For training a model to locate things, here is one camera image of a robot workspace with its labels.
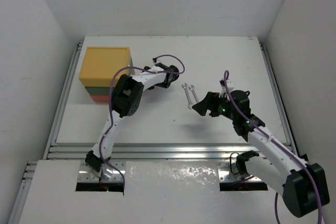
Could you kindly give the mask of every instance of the white tabletop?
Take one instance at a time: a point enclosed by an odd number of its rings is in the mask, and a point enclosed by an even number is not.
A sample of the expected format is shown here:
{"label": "white tabletop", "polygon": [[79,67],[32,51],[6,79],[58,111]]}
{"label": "white tabletop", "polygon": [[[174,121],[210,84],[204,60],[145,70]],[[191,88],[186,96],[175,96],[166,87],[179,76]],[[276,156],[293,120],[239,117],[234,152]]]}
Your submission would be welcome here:
{"label": "white tabletop", "polygon": [[[80,161],[39,161],[19,224],[271,224],[275,192],[220,191],[216,162],[126,162],[125,196],[75,191]],[[278,199],[286,224],[300,219]]]}
{"label": "white tabletop", "polygon": [[[261,118],[272,133],[286,142],[279,112],[259,42],[256,37],[86,37],[57,138],[58,144],[94,143],[107,119],[108,106],[92,101],[78,79],[86,48],[130,47],[133,64],[152,66],[152,58],[162,54],[178,56],[186,72],[168,89],[155,88],[143,93],[135,115],[127,118],[117,143],[207,144],[244,143],[232,122],[224,117],[199,116],[187,107],[181,85],[195,86],[201,100],[208,91],[219,92],[224,70],[236,89],[251,92],[252,112]],[[169,57],[165,65],[180,64]]]}

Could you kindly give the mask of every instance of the stacked boxes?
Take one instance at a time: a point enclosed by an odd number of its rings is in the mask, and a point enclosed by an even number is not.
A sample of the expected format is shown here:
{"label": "stacked boxes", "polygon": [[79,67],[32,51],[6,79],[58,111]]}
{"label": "stacked boxes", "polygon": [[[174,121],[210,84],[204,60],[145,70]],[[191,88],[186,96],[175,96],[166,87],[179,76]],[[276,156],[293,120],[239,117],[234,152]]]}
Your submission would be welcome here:
{"label": "stacked boxes", "polygon": [[[88,47],[80,70],[79,80],[95,102],[109,102],[109,89],[114,74],[121,68],[132,66],[129,47]],[[123,74],[118,74],[114,86]]]}

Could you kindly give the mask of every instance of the wrench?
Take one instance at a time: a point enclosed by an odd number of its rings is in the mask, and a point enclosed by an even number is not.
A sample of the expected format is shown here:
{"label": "wrench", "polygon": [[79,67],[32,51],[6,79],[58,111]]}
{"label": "wrench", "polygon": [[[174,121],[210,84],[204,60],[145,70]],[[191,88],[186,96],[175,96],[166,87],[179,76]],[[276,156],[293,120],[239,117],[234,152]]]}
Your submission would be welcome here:
{"label": "wrench", "polygon": [[186,94],[187,99],[188,99],[188,108],[192,109],[193,103],[191,102],[191,99],[190,99],[190,96],[189,96],[188,84],[187,83],[182,84],[182,88],[184,89],[185,94]]}
{"label": "wrench", "polygon": [[197,97],[197,95],[196,95],[196,92],[195,92],[195,87],[194,87],[194,85],[190,85],[188,88],[189,88],[189,89],[190,89],[190,91],[193,93],[193,95],[194,95],[194,98],[195,98],[195,100],[196,100],[196,103],[199,103],[200,101],[199,101],[199,99],[198,99],[198,97]]}

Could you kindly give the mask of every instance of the white floor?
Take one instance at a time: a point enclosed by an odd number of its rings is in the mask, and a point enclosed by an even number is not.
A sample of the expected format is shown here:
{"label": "white floor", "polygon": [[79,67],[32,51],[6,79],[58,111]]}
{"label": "white floor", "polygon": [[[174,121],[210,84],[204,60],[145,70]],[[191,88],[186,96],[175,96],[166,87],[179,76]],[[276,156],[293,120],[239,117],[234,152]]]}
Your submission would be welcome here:
{"label": "white floor", "polygon": [[[255,37],[86,37],[57,138],[58,144],[94,143],[102,130],[108,106],[91,100],[78,79],[88,46],[128,46],[135,66],[151,66],[162,54],[178,56],[186,72],[168,89],[145,91],[136,114],[127,118],[117,143],[244,143],[224,117],[201,117],[187,108],[181,84],[195,85],[201,100],[208,91],[220,92],[224,70],[236,89],[249,90],[252,112],[272,133],[286,142],[258,39]],[[166,65],[182,67],[169,57]]]}

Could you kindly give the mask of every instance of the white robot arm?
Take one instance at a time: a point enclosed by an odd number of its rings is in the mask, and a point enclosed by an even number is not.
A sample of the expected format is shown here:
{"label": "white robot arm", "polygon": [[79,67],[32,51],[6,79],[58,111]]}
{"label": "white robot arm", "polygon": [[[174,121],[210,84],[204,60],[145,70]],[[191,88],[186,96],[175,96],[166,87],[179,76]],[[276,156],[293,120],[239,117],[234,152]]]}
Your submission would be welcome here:
{"label": "white robot arm", "polygon": [[250,92],[233,91],[234,86],[227,77],[228,72],[219,81],[222,86],[220,93],[208,92],[192,109],[201,116],[210,110],[212,117],[223,115],[231,119],[236,133],[260,151],[238,155],[233,166],[237,173],[232,176],[237,179],[257,176],[282,196],[296,217],[328,204],[330,198],[323,168],[318,164],[308,164],[278,141],[265,123],[251,114]]}
{"label": "white robot arm", "polygon": [[179,70],[173,65],[168,67],[157,63],[152,68],[145,67],[145,70],[154,73],[142,72],[134,76],[124,74],[113,89],[112,113],[109,113],[98,140],[85,159],[86,164],[97,174],[100,174],[102,159],[108,160],[111,157],[116,136],[124,122],[123,117],[132,116],[137,111],[142,92],[146,89],[153,89],[155,86],[168,88],[179,77]]}

